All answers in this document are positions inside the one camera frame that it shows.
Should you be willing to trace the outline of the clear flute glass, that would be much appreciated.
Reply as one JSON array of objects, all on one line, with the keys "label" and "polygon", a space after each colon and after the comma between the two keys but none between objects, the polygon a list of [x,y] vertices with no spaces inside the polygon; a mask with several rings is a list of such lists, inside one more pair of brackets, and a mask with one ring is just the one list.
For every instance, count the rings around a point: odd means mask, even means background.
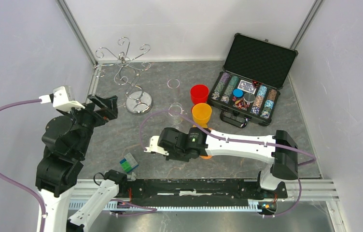
[{"label": "clear flute glass", "polygon": [[167,86],[171,92],[171,105],[170,106],[182,106],[180,103],[180,81],[178,79],[169,79]]}]

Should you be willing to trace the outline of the red plastic wine glass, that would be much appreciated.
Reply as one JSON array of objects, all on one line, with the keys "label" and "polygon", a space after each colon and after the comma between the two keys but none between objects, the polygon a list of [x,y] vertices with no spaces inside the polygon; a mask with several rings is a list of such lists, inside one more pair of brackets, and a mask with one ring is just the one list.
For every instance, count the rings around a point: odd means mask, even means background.
[{"label": "red plastic wine glass", "polygon": [[209,96],[209,88],[206,85],[194,85],[190,89],[191,101],[194,105],[199,103],[206,103]]}]

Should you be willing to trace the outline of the yellow plastic wine glass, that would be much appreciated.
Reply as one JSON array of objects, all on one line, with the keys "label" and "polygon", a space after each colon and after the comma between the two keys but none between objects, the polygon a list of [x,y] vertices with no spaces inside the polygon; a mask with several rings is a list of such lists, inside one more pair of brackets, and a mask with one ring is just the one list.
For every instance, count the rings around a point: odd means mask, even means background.
[{"label": "yellow plastic wine glass", "polygon": [[193,121],[203,128],[208,127],[212,114],[212,108],[207,103],[198,103],[192,107]]}]

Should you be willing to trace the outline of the orange plastic wine glass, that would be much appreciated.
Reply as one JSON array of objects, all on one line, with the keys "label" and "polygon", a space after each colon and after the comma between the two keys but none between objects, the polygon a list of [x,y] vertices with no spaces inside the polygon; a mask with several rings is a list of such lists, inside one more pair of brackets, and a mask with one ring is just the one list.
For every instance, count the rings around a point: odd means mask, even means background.
[{"label": "orange plastic wine glass", "polygon": [[200,155],[199,156],[200,158],[202,158],[202,159],[205,159],[205,160],[209,160],[209,159],[211,159],[212,158],[212,156],[202,156],[202,155]]}]

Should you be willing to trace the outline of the clear wine glass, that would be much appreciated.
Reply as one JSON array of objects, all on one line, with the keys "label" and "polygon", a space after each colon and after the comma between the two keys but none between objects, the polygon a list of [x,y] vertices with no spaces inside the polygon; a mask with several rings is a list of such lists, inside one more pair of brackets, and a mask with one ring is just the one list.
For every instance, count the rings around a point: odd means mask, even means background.
[{"label": "clear wine glass", "polygon": [[183,122],[183,107],[179,102],[174,102],[168,109],[168,117],[173,128],[179,129]]}]

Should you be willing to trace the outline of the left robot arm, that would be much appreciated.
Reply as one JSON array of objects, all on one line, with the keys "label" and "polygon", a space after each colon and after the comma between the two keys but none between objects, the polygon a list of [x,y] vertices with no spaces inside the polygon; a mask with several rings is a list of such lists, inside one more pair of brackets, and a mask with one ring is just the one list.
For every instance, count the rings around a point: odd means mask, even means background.
[{"label": "left robot arm", "polygon": [[53,93],[41,97],[52,103],[60,116],[51,119],[42,136],[43,158],[36,171],[35,185],[44,201],[39,215],[40,232],[86,232],[115,196],[128,192],[127,175],[110,170],[103,175],[98,190],[77,213],[68,217],[68,207],[94,129],[118,116],[117,96],[88,96],[81,104],[68,94]]}]

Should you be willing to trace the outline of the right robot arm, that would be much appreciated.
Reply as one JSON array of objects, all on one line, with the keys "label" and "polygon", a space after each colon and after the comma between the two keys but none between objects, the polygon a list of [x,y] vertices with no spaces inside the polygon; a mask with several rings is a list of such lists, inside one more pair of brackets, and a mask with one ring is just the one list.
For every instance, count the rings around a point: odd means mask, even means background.
[{"label": "right robot arm", "polygon": [[191,159],[233,156],[258,160],[266,164],[256,183],[261,197],[270,196],[278,184],[298,178],[297,144],[284,130],[274,135],[245,136],[192,127],[188,133],[164,128],[149,140],[148,152],[164,155],[166,160],[188,162]]}]

